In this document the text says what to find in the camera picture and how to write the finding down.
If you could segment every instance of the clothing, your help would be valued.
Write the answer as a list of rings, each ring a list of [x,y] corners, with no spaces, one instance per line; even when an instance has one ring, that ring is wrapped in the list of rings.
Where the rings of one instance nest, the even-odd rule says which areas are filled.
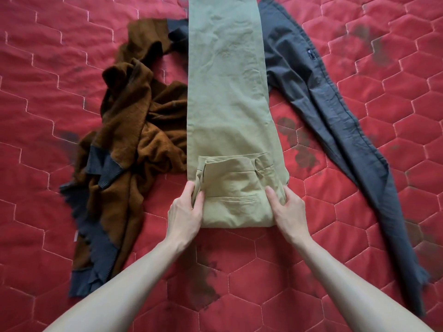
[[[269,88],[281,92],[310,127],[324,152],[365,195],[374,209],[412,312],[425,314],[421,299],[427,272],[409,242],[389,166],[343,101],[316,48],[286,10],[261,0],[266,73]],[[168,20],[169,37],[185,45],[186,22]]]
[[[187,86],[165,85],[148,68],[170,48],[166,21],[138,20],[128,32],[103,72],[102,127],[80,141],[73,179],[60,187],[78,228],[70,296],[86,296],[121,271],[155,175],[186,170]]]
[[[289,174],[269,111],[256,0],[189,0],[187,173],[203,227],[272,226]]]

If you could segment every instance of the brown garment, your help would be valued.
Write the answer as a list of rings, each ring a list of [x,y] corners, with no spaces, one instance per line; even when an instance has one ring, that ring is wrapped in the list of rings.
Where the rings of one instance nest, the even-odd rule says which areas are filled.
[[[108,90],[101,106],[102,126],[80,141],[73,182],[68,187],[88,187],[89,221],[99,219],[118,249],[109,278],[121,271],[140,233],[143,195],[156,174],[186,172],[187,86],[176,81],[165,85],[154,79],[148,68],[169,51],[167,22],[134,21],[128,25],[128,37],[128,43],[119,48],[115,64],[103,72]],[[118,164],[114,167],[121,168],[104,188],[99,186],[101,176],[88,171],[92,148],[110,154]],[[69,193],[62,189],[62,194]],[[79,226],[74,271],[95,264],[90,250],[91,240]],[[73,296],[82,295],[71,290]]]

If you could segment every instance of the welt pocket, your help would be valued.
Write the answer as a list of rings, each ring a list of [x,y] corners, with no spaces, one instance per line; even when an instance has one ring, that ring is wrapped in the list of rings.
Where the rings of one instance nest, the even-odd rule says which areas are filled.
[[[257,195],[250,195],[244,197],[207,197],[208,202],[227,202],[227,203],[245,203],[249,201],[256,201]]]

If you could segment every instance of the pants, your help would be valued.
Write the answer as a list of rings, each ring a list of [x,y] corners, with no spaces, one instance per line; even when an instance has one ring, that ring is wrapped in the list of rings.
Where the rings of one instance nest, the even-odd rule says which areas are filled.
[[[389,166],[331,81],[316,48],[286,10],[261,0],[266,73],[269,88],[281,92],[316,135],[324,152],[365,195],[373,208],[398,270],[412,312],[425,314],[421,299],[427,272],[409,242]],[[187,22],[168,20],[170,39],[186,46]]]
[[[256,0],[189,0],[187,175],[203,227],[272,226],[264,193],[289,174],[269,112]]]

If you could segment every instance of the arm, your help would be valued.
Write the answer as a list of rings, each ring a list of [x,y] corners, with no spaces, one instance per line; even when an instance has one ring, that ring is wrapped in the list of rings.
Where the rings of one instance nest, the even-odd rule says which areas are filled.
[[[127,331],[151,289],[200,229],[204,196],[202,193],[197,196],[192,209],[193,190],[194,184],[188,182],[180,198],[172,203],[166,238],[162,242],[66,311],[45,331]]]
[[[285,187],[282,206],[275,192],[266,194],[275,222],[355,332],[432,332],[419,318],[333,258],[309,234],[303,200]]]

